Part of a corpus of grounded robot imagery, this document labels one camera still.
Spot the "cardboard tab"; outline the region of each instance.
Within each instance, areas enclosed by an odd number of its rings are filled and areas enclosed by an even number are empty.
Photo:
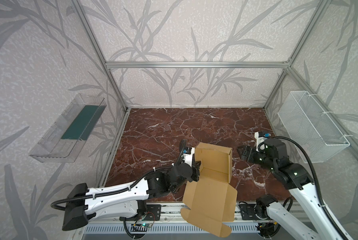
[[[195,160],[201,161],[198,182],[187,182],[181,215],[188,223],[218,237],[228,237],[233,222],[237,190],[229,182],[232,177],[232,148],[199,143]]]

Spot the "wire mesh basket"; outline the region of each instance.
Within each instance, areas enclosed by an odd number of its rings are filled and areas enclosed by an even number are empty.
[[[292,91],[278,112],[290,137],[311,162],[324,162],[350,145],[327,112],[307,91]]]

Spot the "wall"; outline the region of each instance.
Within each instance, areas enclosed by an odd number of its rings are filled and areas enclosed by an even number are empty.
[[[286,61],[318,0],[81,2],[106,61]],[[112,73],[127,104],[137,108],[261,107],[280,70]]]
[[[332,1],[293,68],[358,140],[358,1]],[[287,77],[266,113],[277,135],[286,135],[277,116],[290,91],[301,90]],[[294,161],[304,164],[289,146]],[[345,149],[316,163],[322,194],[335,216],[358,239],[358,161]]]
[[[107,107],[74,163],[28,156],[77,93]],[[0,1],[0,239],[65,239],[49,204],[97,184],[124,115],[69,1]]]

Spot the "leaf pattern wallpaper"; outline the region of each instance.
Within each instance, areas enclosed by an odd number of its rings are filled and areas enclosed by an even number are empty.
[[[286,61],[318,3],[81,2],[107,61]],[[261,107],[280,72],[112,69],[127,104],[146,108]]]
[[[107,107],[74,163],[28,155],[77,93]],[[65,239],[49,204],[99,183],[124,111],[69,1],[0,0],[0,239]]]
[[[358,140],[358,0],[331,1],[292,67]],[[277,113],[289,92],[298,90],[287,77],[266,110],[277,135],[287,135]],[[292,158],[306,165],[295,150],[290,146]],[[358,239],[358,161],[345,149],[316,165],[325,201]]]

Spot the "red marble surface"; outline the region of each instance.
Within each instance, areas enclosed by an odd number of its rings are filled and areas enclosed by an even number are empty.
[[[181,139],[187,146],[199,142],[233,148],[231,185],[238,191],[237,201],[254,201],[264,194],[284,200],[290,193],[273,175],[256,164],[239,159],[236,148],[255,146],[254,133],[272,132],[261,108],[160,108],[132,109],[106,186],[139,178],[153,167],[169,166],[178,156]],[[158,202],[181,201],[185,186],[178,193]]]

